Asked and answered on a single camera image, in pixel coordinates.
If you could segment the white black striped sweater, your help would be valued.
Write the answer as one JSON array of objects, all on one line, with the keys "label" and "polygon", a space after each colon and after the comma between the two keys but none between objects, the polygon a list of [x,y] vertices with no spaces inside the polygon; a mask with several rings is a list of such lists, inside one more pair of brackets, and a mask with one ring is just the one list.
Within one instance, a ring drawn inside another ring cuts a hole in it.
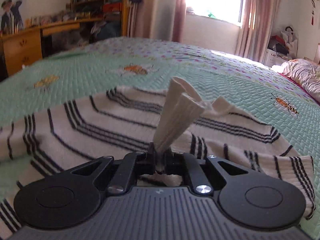
[{"label": "white black striped sweater", "polygon": [[[21,179],[27,185],[106,153],[121,158],[130,150],[144,150],[161,117],[178,117],[192,109],[189,103],[178,106],[182,94],[201,102],[191,85],[174,77],[169,89],[118,86],[26,115],[2,129],[1,159],[32,154],[33,162]],[[223,97],[207,107],[174,141],[174,150],[198,158],[217,152],[297,185],[291,158],[298,153],[274,126]]]}]

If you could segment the green quilted bee bedspread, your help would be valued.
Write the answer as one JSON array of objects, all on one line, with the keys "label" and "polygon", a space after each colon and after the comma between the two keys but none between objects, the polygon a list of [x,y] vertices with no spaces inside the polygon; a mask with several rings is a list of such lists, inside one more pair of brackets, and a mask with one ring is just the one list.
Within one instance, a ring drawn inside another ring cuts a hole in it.
[{"label": "green quilted bee bedspread", "polygon": [[166,88],[172,76],[273,124],[319,176],[319,104],[307,92],[260,63],[174,42],[113,38],[38,61],[1,83],[1,124],[117,85]]}]

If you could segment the floral folded duvet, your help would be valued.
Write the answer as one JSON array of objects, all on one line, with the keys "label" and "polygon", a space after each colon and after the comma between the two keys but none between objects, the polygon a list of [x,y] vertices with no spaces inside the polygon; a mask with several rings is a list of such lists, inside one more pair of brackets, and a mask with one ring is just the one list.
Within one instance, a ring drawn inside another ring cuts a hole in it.
[{"label": "floral folded duvet", "polygon": [[319,64],[305,59],[294,59],[286,61],[281,65],[273,65],[271,69],[300,85],[319,103]]}]

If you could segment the nightstand clutter with plush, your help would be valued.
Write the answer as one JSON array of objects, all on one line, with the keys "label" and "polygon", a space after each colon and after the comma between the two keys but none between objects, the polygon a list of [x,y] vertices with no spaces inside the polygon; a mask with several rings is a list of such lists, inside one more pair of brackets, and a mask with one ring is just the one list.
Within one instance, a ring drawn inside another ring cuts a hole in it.
[{"label": "nightstand clutter with plush", "polygon": [[264,57],[264,65],[272,67],[295,59],[298,51],[298,34],[291,26],[271,36]]}]

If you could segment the wooden bookshelf desk unit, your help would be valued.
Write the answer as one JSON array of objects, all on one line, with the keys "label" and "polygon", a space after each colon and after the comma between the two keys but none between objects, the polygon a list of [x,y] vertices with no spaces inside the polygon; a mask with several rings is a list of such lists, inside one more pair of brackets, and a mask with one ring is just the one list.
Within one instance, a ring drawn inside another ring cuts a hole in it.
[{"label": "wooden bookshelf desk unit", "polygon": [[33,0],[41,12],[31,16],[26,0],[22,1],[23,29],[12,22],[9,34],[1,31],[1,79],[53,54],[55,34],[65,41],[70,31],[84,28],[85,41],[92,43],[127,33],[129,0]]}]

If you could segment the pink curtain right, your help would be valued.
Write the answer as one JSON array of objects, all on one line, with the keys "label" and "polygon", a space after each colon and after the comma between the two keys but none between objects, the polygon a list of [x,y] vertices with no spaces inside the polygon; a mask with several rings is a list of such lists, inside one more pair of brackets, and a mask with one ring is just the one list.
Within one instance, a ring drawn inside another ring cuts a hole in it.
[{"label": "pink curtain right", "polygon": [[244,0],[237,56],[263,62],[280,0]]}]

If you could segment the poster of uniformed children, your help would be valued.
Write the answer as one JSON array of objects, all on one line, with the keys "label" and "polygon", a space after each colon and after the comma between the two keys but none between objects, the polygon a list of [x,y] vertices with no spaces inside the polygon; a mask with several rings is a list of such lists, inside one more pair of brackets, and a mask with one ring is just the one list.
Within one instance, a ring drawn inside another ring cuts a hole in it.
[{"label": "poster of uniformed children", "polygon": [[3,15],[1,17],[1,31],[4,34],[10,33],[10,24],[13,22],[18,30],[23,29],[23,20],[20,13],[22,0],[4,0],[1,4]]}]

